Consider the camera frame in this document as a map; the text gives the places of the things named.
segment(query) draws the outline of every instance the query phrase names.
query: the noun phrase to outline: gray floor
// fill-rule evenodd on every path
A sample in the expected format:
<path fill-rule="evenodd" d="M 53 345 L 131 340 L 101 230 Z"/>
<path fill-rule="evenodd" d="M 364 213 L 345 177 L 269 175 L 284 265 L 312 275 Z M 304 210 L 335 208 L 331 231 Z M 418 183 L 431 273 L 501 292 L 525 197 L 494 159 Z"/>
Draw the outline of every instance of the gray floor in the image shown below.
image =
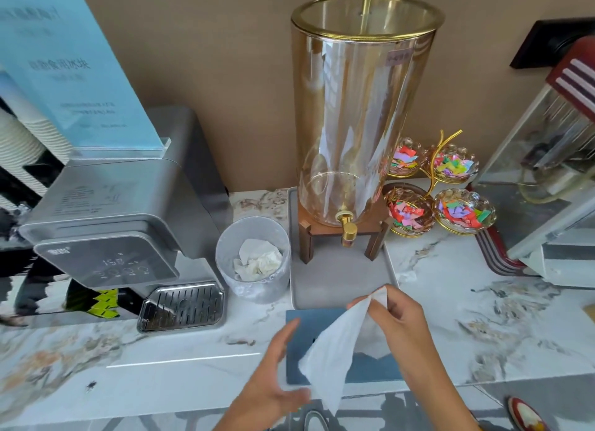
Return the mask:
<path fill-rule="evenodd" d="M 504 397 L 523 398 L 546 419 L 552 431 L 595 429 L 595 375 L 504 382 L 459 388 L 465 404 L 484 431 L 513 429 L 502 407 Z M 275 431 L 302 431 L 303 415 L 322 410 L 314 401 L 299 414 L 286 417 Z M 12 431 L 210 431 L 224 410 L 154 414 L 12 429 Z M 428 419 L 412 394 L 346 398 L 337 416 L 323 412 L 330 431 L 431 431 Z"/>

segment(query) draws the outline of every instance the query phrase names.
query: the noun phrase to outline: wooden dispenser stand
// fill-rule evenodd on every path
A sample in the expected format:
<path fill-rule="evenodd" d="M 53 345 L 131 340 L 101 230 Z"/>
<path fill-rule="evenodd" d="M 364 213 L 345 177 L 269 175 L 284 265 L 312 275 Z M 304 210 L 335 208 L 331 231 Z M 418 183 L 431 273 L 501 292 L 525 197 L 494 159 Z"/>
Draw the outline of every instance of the wooden dispenser stand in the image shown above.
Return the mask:
<path fill-rule="evenodd" d="M 299 254 L 302 262 L 308 263 L 314 256 L 312 237 L 341 236 L 343 234 L 343 228 L 341 226 L 327 226 L 326 224 L 317 222 L 312 215 L 302 207 L 299 198 L 297 204 Z M 356 238 L 361 238 L 365 235 L 370 236 L 368 247 L 364 254 L 368 259 L 374 260 L 380 252 L 384 237 L 386 237 L 386 233 L 392 225 L 392 219 L 389 217 L 389 209 L 386 207 L 384 197 L 379 197 L 365 219 L 357 223 L 357 225 L 358 234 Z"/>

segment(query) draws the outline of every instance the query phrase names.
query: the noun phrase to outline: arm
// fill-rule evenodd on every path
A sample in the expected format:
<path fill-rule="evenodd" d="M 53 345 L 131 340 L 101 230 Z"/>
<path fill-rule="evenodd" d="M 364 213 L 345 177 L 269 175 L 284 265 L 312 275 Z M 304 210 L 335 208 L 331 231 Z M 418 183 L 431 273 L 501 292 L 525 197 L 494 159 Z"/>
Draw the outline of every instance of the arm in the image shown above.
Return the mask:
<path fill-rule="evenodd" d="M 475 419 L 450 381 L 432 340 L 421 305 L 392 285 L 385 309 L 372 300 L 368 314 L 383 330 L 403 379 L 436 431 L 477 431 Z M 362 298 L 353 300 L 352 307 Z"/>
<path fill-rule="evenodd" d="M 310 400 L 309 389 L 285 392 L 277 382 L 277 365 L 298 325 L 299 319 L 294 319 L 275 334 L 260 365 L 213 431 L 262 431 Z"/>

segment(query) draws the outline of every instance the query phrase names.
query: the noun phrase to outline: scalloped glass bowl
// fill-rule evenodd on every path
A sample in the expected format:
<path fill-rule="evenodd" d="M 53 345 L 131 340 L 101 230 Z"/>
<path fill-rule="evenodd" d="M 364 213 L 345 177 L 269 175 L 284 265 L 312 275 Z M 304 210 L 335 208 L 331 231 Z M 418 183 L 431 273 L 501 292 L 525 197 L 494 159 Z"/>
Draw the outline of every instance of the scalloped glass bowl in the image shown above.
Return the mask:
<path fill-rule="evenodd" d="M 402 160 L 394 158 L 393 156 L 393 160 L 389 167 L 389 176 L 394 178 L 408 178 L 413 176 L 420 170 L 422 165 L 427 163 L 428 152 L 420 143 L 413 141 L 409 137 L 401 138 L 394 150 L 394 153 L 397 154 L 403 146 L 414 150 L 417 158 L 413 162 L 406 163 Z"/>
<path fill-rule="evenodd" d="M 389 214 L 393 218 L 393 225 L 390 230 L 402 235 L 404 237 L 419 237 L 421 234 L 428 232 L 434 226 L 434 212 L 432 198 L 424 199 L 422 195 L 417 194 L 415 191 L 406 188 L 392 188 L 387 194 L 384 195 L 386 205 L 389 208 Z M 419 228 L 413 226 L 403 226 L 397 221 L 397 217 L 391 209 L 391 205 L 397 204 L 398 202 L 405 202 L 408 206 L 418 207 L 423 209 L 424 213 L 418 218 L 414 218 L 415 223 L 419 224 Z"/>
<path fill-rule="evenodd" d="M 481 222 L 481 227 L 466 227 L 462 224 L 454 223 L 444 215 L 442 210 L 439 209 L 439 204 L 441 202 L 453 201 L 457 201 L 479 211 L 489 210 L 491 213 Z M 464 188 L 449 188 L 436 194 L 433 209 L 436 221 L 450 232 L 454 232 L 458 235 L 475 235 L 479 231 L 487 229 L 496 221 L 496 210 L 494 206 L 476 192 Z"/>
<path fill-rule="evenodd" d="M 435 146 L 432 146 L 430 149 L 428 149 L 428 156 L 427 156 L 427 160 L 426 163 L 424 164 L 424 168 L 429 172 L 429 168 L 430 168 L 430 159 L 431 159 L 431 155 L 432 153 L 434 153 L 435 150 Z M 455 158 L 458 158 L 459 160 L 462 161 L 472 161 L 471 166 L 469 166 L 469 169 L 465 172 L 465 173 L 461 173 L 461 174 L 454 174 L 454 173 L 448 173 L 445 171 L 438 171 L 438 168 L 440 167 L 440 165 L 443 164 L 443 161 L 441 160 L 443 157 L 448 157 L 449 159 L 452 159 L 452 157 L 454 156 Z M 434 161 L 434 171 L 435 171 L 435 177 L 436 179 L 440 180 L 441 182 L 444 183 L 451 183 L 451 184 L 457 184 L 457 183 L 463 183 L 466 182 L 467 180 L 471 179 L 473 176 L 475 176 L 477 174 L 477 172 L 479 171 L 479 162 L 475 159 L 475 154 L 469 154 L 467 151 L 467 148 L 464 147 L 457 147 L 454 144 L 447 144 L 436 156 L 436 160 Z"/>

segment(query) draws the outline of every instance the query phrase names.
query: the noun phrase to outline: tiered candy holder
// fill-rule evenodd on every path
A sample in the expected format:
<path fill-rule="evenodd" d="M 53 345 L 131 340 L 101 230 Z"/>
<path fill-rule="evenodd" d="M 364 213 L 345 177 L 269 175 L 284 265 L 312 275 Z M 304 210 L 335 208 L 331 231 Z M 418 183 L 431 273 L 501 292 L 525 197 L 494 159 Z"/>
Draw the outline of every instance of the tiered candy holder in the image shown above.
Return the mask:
<path fill-rule="evenodd" d="M 423 196 L 403 187 L 392 188 L 385 194 L 384 199 L 394 218 L 391 231 L 405 237 L 419 237 L 432 228 L 434 221 L 438 221 L 457 235 L 475 235 L 494 224 L 496 212 L 493 206 L 477 193 L 449 188 L 432 199 L 432 190 L 438 182 L 461 184 L 478 171 L 474 155 L 469 156 L 465 148 L 449 143 L 462 132 L 458 130 L 444 139 L 444 131 L 441 130 L 440 141 L 428 150 L 411 138 L 403 138 L 399 142 L 395 150 L 397 162 L 393 160 L 388 176 L 410 178 L 421 171 L 430 178 L 430 188 Z"/>

